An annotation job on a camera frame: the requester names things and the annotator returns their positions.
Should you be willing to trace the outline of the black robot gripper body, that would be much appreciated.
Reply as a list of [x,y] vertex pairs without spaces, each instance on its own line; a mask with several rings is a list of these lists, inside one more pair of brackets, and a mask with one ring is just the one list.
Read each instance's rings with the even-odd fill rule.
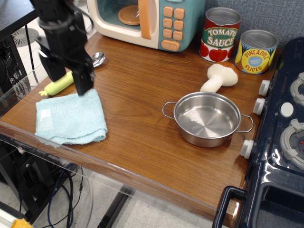
[[39,21],[38,24],[45,36],[36,41],[47,56],[55,57],[72,71],[93,69],[93,62],[85,51],[87,35],[83,21]]

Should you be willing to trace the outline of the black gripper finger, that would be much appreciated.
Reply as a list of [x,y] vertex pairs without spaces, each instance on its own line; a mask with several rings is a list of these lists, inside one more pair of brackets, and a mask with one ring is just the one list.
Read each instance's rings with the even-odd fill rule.
[[57,81],[66,74],[63,64],[61,64],[55,57],[47,56],[41,49],[38,50],[40,61],[48,75],[53,81]]
[[96,75],[92,68],[85,70],[74,70],[72,75],[79,96],[84,95],[94,87],[94,79]]

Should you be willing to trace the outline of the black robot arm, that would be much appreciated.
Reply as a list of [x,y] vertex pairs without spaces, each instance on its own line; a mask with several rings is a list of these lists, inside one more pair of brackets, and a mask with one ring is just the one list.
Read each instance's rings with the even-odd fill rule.
[[78,95],[84,95],[94,86],[93,61],[85,50],[87,32],[85,12],[71,0],[33,0],[39,17],[38,24],[45,36],[39,37],[39,57],[49,78],[61,79],[66,69],[72,71]]

